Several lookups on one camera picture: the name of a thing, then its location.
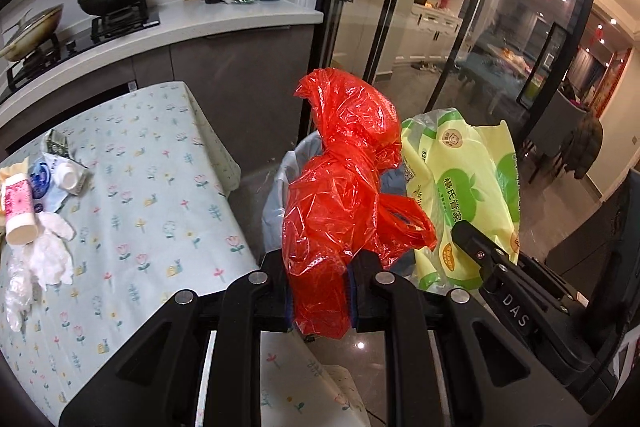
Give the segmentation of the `red plastic bag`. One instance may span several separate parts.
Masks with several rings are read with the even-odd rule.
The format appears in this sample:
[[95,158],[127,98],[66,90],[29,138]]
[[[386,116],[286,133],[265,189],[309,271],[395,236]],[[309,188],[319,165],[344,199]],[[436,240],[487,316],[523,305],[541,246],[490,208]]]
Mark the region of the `red plastic bag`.
[[381,191],[382,174],[401,163],[393,103],[336,68],[306,75],[295,94],[311,106],[322,152],[288,187],[283,262],[300,332],[340,339],[352,326],[345,274],[356,254],[371,251],[389,268],[437,237],[414,199]]

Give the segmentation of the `yellow green tissue package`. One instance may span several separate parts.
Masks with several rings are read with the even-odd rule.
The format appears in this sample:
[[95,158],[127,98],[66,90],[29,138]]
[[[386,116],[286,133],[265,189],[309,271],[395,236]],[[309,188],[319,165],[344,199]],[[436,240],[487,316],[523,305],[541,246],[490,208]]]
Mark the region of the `yellow green tissue package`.
[[437,237],[434,247],[414,253],[418,286],[436,294],[480,287],[480,267],[451,239],[452,227],[462,220],[517,262],[520,182],[508,124],[472,126],[455,108],[434,109],[404,120],[400,137],[407,194]]

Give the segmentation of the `white disposable plastic glove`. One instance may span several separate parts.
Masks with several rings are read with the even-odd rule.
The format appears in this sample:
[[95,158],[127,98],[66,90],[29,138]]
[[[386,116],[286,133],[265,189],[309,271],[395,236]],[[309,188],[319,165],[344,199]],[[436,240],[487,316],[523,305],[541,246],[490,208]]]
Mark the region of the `white disposable plastic glove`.
[[14,247],[8,264],[4,313],[16,333],[34,301],[35,284],[46,291],[49,286],[73,283],[73,258],[66,243],[74,238],[74,229],[58,213],[49,211],[38,212],[36,223],[36,238]]

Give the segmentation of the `blue white milk carton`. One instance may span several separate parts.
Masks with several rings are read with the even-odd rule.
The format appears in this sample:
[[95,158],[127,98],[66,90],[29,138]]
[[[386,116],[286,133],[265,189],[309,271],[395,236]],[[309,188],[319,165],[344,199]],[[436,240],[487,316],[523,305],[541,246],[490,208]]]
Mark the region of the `blue white milk carton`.
[[42,137],[40,155],[29,166],[35,212],[57,212],[68,196],[78,196],[89,169],[73,158],[67,136],[52,129]]

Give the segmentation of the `floral white tablecloth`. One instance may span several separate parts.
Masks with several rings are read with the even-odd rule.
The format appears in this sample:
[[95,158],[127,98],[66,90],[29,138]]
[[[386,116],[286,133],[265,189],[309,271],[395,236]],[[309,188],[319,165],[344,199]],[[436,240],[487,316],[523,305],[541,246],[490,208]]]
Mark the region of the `floral white tablecloth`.
[[89,171],[61,216],[70,283],[41,289],[1,351],[52,423],[172,295],[222,291],[257,269],[229,206],[241,171],[181,82],[114,98],[58,124]]

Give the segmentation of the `grey dining chair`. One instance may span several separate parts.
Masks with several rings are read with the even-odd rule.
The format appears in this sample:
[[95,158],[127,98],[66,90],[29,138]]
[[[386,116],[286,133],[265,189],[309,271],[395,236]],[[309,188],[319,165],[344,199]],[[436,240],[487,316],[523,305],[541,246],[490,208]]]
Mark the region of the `grey dining chair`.
[[527,183],[532,184],[548,159],[555,158],[562,150],[563,141],[577,129],[585,118],[585,109],[556,90],[544,113],[529,132],[524,142],[522,156],[531,150],[538,155],[533,173]]

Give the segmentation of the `pink floral paper cup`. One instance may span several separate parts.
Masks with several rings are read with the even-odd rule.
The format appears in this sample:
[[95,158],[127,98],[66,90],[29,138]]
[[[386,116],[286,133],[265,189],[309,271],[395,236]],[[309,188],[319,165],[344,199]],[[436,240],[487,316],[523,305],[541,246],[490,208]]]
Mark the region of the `pink floral paper cup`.
[[6,182],[6,241],[12,247],[32,243],[38,225],[28,176],[12,176]]

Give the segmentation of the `white sideboard cabinet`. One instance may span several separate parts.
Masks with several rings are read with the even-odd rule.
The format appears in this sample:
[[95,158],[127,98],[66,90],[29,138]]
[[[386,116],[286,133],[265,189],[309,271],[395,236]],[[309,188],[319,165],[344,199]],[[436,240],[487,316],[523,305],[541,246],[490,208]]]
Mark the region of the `white sideboard cabinet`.
[[462,19],[448,10],[414,4],[406,21],[395,64],[446,61]]

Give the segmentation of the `black gas stove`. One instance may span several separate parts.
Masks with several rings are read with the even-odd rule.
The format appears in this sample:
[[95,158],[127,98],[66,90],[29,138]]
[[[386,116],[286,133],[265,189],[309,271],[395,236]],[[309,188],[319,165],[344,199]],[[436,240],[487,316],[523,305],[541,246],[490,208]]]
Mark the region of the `black gas stove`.
[[6,100],[26,84],[78,54],[159,24],[160,14],[157,10],[150,10],[145,1],[140,1],[93,18],[88,29],[64,41],[58,40],[58,35],[54,32],[21,60],[10,62],[6,71],[6,89],[1,92],[1,100]]

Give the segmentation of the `beige wok with lid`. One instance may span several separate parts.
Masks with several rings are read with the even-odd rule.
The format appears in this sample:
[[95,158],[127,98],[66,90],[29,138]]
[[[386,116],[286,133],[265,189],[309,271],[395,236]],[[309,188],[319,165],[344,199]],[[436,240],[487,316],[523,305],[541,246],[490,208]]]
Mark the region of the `beige wok with lid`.
[[1,56],[9,62],[19,62],[34,52],[37,46],[55,35],[63,10],[64,5],[58,4],[31,18],[26,12],[15,24],[17,31],[1,49]]

